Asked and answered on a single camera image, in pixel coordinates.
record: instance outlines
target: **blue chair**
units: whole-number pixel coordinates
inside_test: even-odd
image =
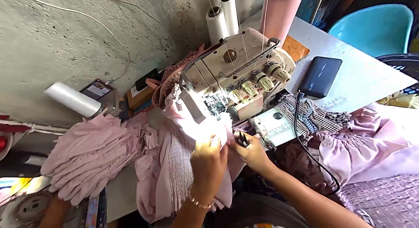
[[[378,57],[405,54],[413,24],[413,13],[402,4],[383,4],[341,18],[329,34],[364,53]]]

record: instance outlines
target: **concrete wall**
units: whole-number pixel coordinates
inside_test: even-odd
[[[177,62],[209,42],[208,0],[43,0],[82,11],[104,23],[128,48],[131,67],[113,83],[122,93],[148,71]],[[263,0],[236,0],[243,21]],[[127,54],[99,24],[32,0],[0,0],[0,113],[34,123],[70,126],[81,116],[50,100],[43,90],[61,81],[80,90],[95,78],[118,76]]]

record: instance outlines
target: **sewing machine knob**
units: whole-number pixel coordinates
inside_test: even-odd
[[[235,50],[227,50],[224,55],[224,62],[231,63],[237,59],[237,52]]]
[[[287,83],[291,79],[291,75],[276,62],[266,67],[266,73],[281,83]]]
[[[243,97],[240,94],[240,91],[238,89],[233,89],[228,93],[228,97],[234,102],[234,103],[241,103],[243,102]]]
[[[255,86],[251,81],[245,81],[241,84],[241,88],[248,94],[250,97],[256,97],[259,92],[256,90]]]
[[[260,71],[254,75],[253,80],[259,84],[266,92],[270,92],[274,89],[274,83],[271,81],[269,76],[264,72]]]

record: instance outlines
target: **power bank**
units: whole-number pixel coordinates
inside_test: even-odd
[[[340,59],[314,57],[298,89],[312,97],[326,97],[341,64]]]

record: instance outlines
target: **scissors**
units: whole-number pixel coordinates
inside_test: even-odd
[[[246,139],[246,135],[242,134],[241,131],[239,131],[238,134],[239,134],[238,135],[239,136],[238,144],[241,145],[242,147],[246,148],[249,145],[249,143],[247,142],[247,139]]]

